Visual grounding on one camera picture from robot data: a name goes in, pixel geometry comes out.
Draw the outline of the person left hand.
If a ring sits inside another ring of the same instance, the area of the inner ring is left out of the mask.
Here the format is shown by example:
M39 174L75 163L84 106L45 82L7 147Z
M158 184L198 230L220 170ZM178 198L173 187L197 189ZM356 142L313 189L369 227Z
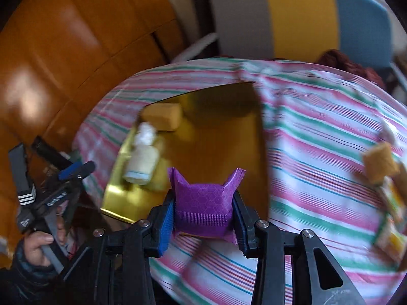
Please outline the person left hand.
M61 208L56 210L57 240L60 245L66 243L66 228L61 217ZM52 235L42 231L36 231L25 236L23 251L27 261L34 266L49 267L51 262L42 251L42 246L50 245L54 241Z

